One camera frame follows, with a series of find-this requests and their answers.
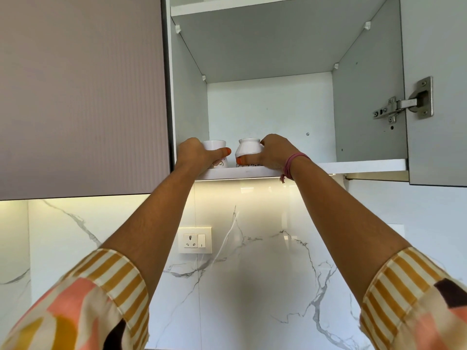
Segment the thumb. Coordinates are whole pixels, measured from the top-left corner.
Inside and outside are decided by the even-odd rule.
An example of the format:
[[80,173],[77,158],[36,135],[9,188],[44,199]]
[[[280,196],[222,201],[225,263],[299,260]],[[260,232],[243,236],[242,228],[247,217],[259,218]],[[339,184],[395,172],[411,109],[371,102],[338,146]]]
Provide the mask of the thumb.
[[258,165],[258,164],[261,164],[261,161],[262,161],[261,153],[255,153],[252,155],[243,155],[243,156],[237,157],[237,164],[241,166]]
[[211,153],[212,162],[217,161],[218,159],[222,159],[227,157],[232,153],[232,150],[228,147],[218,148],[217,150],[209,151]]

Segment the ceramic cup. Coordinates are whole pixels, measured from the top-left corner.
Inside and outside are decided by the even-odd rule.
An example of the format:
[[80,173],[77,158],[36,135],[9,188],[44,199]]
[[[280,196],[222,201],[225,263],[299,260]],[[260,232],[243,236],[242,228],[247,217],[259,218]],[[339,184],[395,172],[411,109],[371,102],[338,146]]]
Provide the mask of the ceramic cup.
[[[243,155],[251,155],[253,153],[260,153],[263,151],[264,146],[260,144],[260,139],[240,139],[238,140],[240,146],[238,146],[235,152],[235,158]],[[245,165],[241,166],[237,164],[237,167],[248,167],[248,166],[261,166],[261,165]]]
[[[218,148],[225,147],[226,142],[224,140],[208,140],[203,142],[203,146],[205,149],[209,151],[217,150]],[[215,166],[211,165],[209,168],[227,168],[227,158],[224,157],[223,159],[220,160],[220,163]]]

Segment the mug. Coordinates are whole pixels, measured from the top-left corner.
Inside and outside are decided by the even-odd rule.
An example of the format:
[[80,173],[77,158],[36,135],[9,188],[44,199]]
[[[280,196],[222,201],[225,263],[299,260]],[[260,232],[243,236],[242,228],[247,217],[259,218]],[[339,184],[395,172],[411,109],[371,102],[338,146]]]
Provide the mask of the mug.
[[[250,155],[254,153],[260,153],[263,151],[264,146],[260,143],[260,139],[240,139],[238,140],[240,146],[238,146],[237,151],[235,152],[235,158],[243,156],[243,155]],[[261,166],[261,165],[239,165],[237,167],[248,167],[248,166]]]
[[[225,147],[225,145],[226,145],[226,142],[224,140],[207,140],[203,142],[203,146],[208,151],[217,150],[218,148]],[[220,160],[217,166],[211,165],[209,168],[227,168],[227,167],[228,167],[227,158],[224,157],[223,159]]]

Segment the kitchen cabinet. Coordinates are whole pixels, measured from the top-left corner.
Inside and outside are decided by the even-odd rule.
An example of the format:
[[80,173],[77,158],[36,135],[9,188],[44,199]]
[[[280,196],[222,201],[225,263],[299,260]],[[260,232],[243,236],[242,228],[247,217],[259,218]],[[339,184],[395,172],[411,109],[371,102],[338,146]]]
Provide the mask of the kitchen cabinet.
[[169,174],[160,0],[1,0],[0,29],[0,200]]
[[[467,185],[467,1],[165,2],[175,145],[195,136],[235,151],[276,132],[330,174],[409,170],[412,184]],[[199,179],[280,173],[233,168],[233,156]]]

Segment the hand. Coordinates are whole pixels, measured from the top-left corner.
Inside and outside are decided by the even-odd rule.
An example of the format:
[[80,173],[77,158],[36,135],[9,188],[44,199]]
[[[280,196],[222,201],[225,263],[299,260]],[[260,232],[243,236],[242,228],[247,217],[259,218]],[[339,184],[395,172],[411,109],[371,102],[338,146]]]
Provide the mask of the hand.
[[300,152],[289,140],[277,134],[267,135],[261,143],[264,145],[263,152],[237,157],[237,164],[242,166],[260,164],[283,171],[287,159]]
[[190,138],[178,145],[175,170],[186,168],[197,177],[210,165],[219,164],[220,160],[230,155],[231,152],[232,150],[228,147],[208,151],[197,138]]

